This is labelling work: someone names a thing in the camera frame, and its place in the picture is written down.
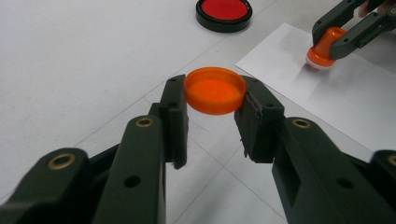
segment red disc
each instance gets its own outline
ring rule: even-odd
[[[207,15],[224,21],[238,20],[248,13],[247,6],[241,0],[205,0],[202,10]]]

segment brass insert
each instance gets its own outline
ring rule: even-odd
[[[143,119],[139,119],[136,122],[136,126],[140,127],[140,128],[147,128],[147,127],[151,126],[152,123],[154,123],[154,120],[148,119],[148,118],[143,118]]]
[[[48,167],[50,170],[62,170],[71,165],[75,160],[76,156],[74,154],[64,153],[52,158],[48,163]]]
[[[302,129],[309,129],[311,127],[311,123],[304,119],[294,119],[292,123]]]
[[[396,155],[389,156],[388,161],[390,162],[390,164],[396,166]]]

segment white paper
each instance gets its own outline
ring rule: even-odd
[[[394,149],[396,74],[355,54],[319,71],[305,64],[311,46],[283,24],[236,65],[372,151]]]

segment orange cylinder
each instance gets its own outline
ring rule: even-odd
[[[235,72],[220,67],[203,67],[184,79],[186,101],[205,114],[228,114],[242,104],[246,83]]]
[[[306,62],[317,69],[328,69],[332,67],[335,60],[330,58],[330,45],[346,33],[339,27],[329,28],[318,44],[306,53]]]

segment orange disc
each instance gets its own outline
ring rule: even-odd
[[[192,108],[210,115],[223,115],[235,111],[242,104],[246,83],[231,70],[204,67],[187,75],[184,89]]]

